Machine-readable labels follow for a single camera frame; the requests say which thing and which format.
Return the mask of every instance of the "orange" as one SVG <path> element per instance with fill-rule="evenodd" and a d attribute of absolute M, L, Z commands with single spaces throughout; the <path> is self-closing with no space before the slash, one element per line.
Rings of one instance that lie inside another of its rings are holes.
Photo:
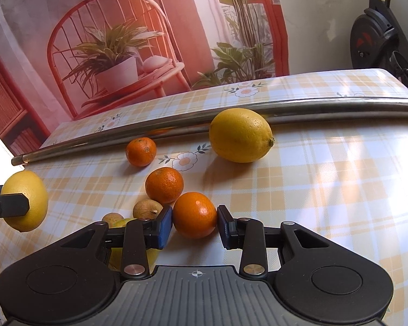
<path fill-rule="evenodd" d="M 147 166 L 154 160 L 156 153 L 156 144 L 148 137 L 134 139 L 125 150 L 128 161 L 135 166 Z"/>
<path fill-rule="evenodd" d="M 175 202 L 172 222 L 181 235 L 200 239 L 213 232 L 218 221 L 216 209 L 207 196 L 186 192 Z"/>
<path fill-rule="evenodd" d="M 178 170 L 163 167 L 154 170 L 145 181 L 145 191 L 150 199 L 161 204 L 171 203 L 183 192 L 184 181 Z"/>

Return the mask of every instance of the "flower pot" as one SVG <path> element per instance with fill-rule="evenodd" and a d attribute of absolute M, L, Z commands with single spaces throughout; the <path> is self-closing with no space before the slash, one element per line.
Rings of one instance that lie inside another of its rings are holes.
<path fill-rule="evenodd" d="M 108 93 L 127 87 L 138 80 L 136 58 L 131 56 L 120 64 L 99 73 L 95 78 L 98 86 L 105 88 Z"/>

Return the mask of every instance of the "floral tablecloth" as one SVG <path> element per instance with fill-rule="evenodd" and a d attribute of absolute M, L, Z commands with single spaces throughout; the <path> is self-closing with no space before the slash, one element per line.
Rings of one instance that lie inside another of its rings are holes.
<path fill-rule="evenodd" d="M 386 71 L 330 71 L 243 82 L 188 92 L 64 123 L 44 146 L 153 118 L 282 99 L 344 96 L 408 97 Z M 408 120 L 345 121 L 273 126 L 276 143 L 252 164 L 217 157 L 208 135 L 156 141 L 157 158 L 131 167 L 124 146 L 27 165 L 44 181 L 46 219 L 30 233 L 0 220 L 0 272 L 9 264 L 100 220 L 108 212 L 132 216 L 145 197 L 147 175 L 172 166 L 184 191 L 200 191 L 234 217 L 267 226 L 296 221 L 366 258 L 390 274 L 395 292 L 385 315 L 389 326 L 408 326 Z M 240 250 L 223 249 L 217 234 L 186 241 L 175 230 L 157 264 L 238 267 Z M 270 269 L 279 261 L 268 251 Z M 0 323 L 4 320 L 0 309 Z"/>

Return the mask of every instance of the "metal screw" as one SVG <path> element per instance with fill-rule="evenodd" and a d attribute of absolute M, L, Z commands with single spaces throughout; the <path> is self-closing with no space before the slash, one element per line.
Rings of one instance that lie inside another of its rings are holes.
<path fill-rule="evenodd" d="M 246 265 L 243 268 L 243 272 L 249 275 L 260 275 L 264 272 L 264 267 L 262 265 L 256 265 L 255 263 L 252 263 L 250 265 Z"/>
<path fill-rule="evenodd" d="M 141 275 L 145 272 L 145 267 L 142 265 L 127 265 L 124 267 L 124 272 L 128 275 Z"/>

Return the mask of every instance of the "plaid tablecloth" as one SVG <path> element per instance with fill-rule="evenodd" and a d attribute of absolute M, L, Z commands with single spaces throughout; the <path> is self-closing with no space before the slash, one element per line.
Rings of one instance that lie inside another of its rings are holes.
<path fill-rule="evenodd" d="M 243 82 L 64 123 L 44 145 L 201 109 L 343 96 L 408 97 L 408 89 L 376 69 Z M 184 192 L 200 191 L 215 206 L 225 204 L 234 217 L 253 217 L 267 226 L 296 221 L 379 263 L 395 287 L 384 320 L 389 326 L 408 326 L 408 121 L 303 123 L 272 131 L 274 147 L 252 164 L 222 160 L 211 150 L 208 135 L 201 134 L 158 140 L 156 160 L 143 169 L 128 164 L 124 146 L 28 165 L 47 187 L 48 215 L 30 233 L 0 220 L 0 272 L 106 213 L 131 217 L 135 202 L 145 197 L 147 175 L 172 166 L 183 174 Z M 224 250 L 217 234 L 188 241 L 174 230 L 156 264 L 238 267 L 240 254 Z M 268 250 L 268 259 L 270 269 L 279 267 L 275 249 Z"/>

